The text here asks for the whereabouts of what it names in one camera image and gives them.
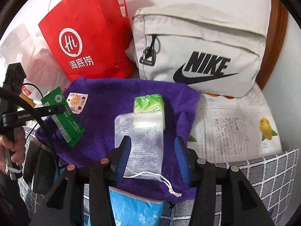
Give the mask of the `person's left hand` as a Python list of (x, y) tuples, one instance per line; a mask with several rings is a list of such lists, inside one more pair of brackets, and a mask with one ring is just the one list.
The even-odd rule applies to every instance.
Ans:
[(16, 129), (18, 133), (16, 134), (15, 141), (12, 142), (8, 139), (7, 136), (1, 135), (0, 137), (0, 159), (1, 159), (1, 172), (5, 175), (7, 173), (5, 172), (6, 169), (6, 156), (4, 152), (4, 148), (7, 148), (13, 152), (13, 155), (11, 156), (12, 163), (15, 163), (16, 165), (20, 166), (24, 160), (25, 160), (25, 144), (26, 144), (26, 134), (23, 128), (17, 128)]

